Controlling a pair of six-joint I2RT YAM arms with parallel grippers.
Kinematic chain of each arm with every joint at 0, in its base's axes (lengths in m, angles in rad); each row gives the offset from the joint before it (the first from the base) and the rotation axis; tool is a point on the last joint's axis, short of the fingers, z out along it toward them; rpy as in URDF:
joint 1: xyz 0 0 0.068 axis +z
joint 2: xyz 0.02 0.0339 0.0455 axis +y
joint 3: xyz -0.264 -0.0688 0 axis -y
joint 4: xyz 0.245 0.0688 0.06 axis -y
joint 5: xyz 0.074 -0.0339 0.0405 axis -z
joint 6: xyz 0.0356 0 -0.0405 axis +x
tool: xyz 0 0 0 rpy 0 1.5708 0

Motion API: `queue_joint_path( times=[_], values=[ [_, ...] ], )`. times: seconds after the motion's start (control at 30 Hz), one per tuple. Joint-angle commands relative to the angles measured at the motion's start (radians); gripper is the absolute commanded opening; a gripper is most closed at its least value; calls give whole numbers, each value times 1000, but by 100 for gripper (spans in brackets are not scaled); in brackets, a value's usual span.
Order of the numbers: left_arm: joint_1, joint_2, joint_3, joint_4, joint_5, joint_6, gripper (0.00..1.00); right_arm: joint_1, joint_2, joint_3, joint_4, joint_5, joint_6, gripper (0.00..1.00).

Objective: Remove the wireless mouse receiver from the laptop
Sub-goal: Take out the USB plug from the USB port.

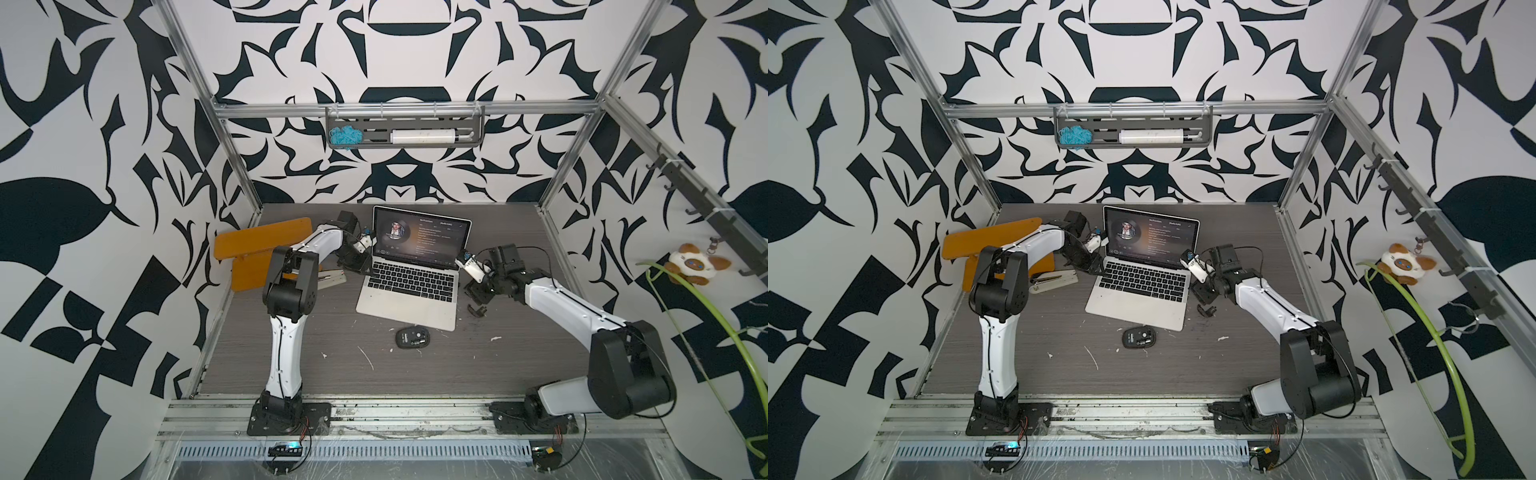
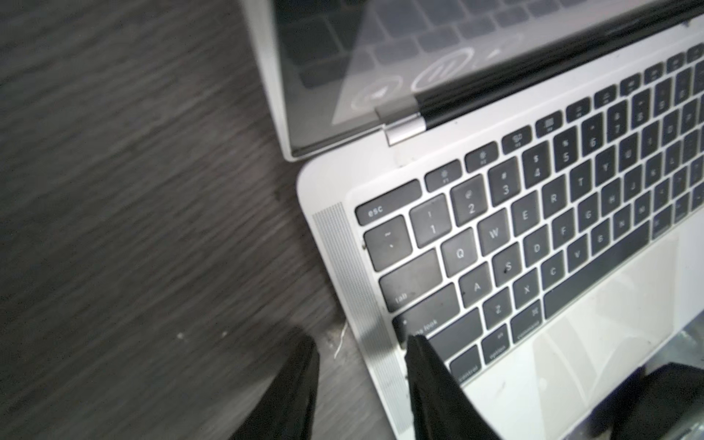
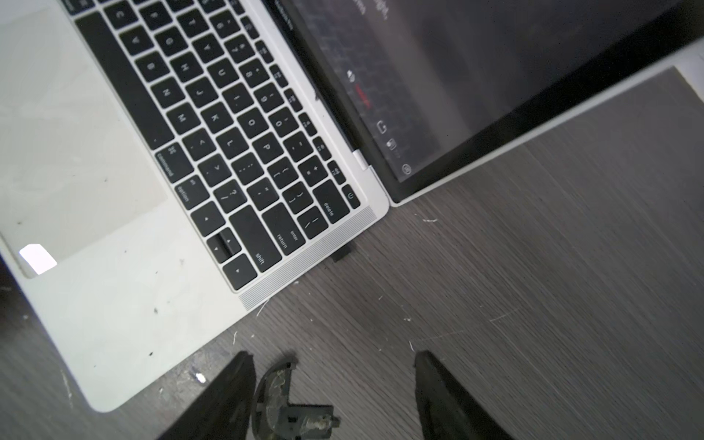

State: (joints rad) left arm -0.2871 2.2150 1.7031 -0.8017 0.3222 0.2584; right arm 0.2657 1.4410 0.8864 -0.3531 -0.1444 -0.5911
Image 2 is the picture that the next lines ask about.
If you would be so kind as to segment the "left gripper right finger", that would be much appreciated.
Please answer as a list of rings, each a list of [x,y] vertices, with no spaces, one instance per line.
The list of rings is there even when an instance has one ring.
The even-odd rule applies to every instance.
[[[423,335],[406,341],[406,369],[417,439],[497,439]]]

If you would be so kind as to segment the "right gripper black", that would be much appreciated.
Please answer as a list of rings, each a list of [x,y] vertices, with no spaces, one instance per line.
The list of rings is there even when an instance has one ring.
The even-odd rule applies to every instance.
[[[703,370],[669,363],[617,412],[612,439],[702,439]]]

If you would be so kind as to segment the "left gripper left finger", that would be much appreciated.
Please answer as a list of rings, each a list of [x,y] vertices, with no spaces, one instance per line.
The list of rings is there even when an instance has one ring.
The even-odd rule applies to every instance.
[[[320,355],[306,335],[295,347],[233,439],[310,439],[315,424]]]

